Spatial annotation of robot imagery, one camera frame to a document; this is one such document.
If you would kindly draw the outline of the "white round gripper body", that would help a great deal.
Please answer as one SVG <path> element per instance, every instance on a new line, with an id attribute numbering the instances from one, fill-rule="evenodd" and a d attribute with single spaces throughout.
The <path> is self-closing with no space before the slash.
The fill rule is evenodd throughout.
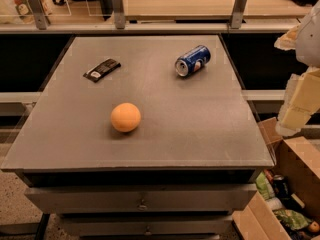
<path id="1" fill-rule="evenodd" d="M 320 0 L 302 19 L 296 38 L 296 58 L 311 67 L 320 67 Z"/>

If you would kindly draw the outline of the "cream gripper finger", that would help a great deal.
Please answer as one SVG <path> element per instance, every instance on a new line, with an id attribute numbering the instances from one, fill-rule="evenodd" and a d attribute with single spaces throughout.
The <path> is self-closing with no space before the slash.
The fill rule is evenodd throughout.
<path id="1" fill-rule="evenodd" d="M 292 74 L 278 114 L 276 132 L 281 136 L 295 135 L 319 109 L 320 69 L 309 67 L 302 75 Z"/>
<path id="2" fill-rule="evenodd" d="M 299 26 L 295 26 L 280 36 L 274 43 L 274 47 L 280 50 L 294 50 Z"/>

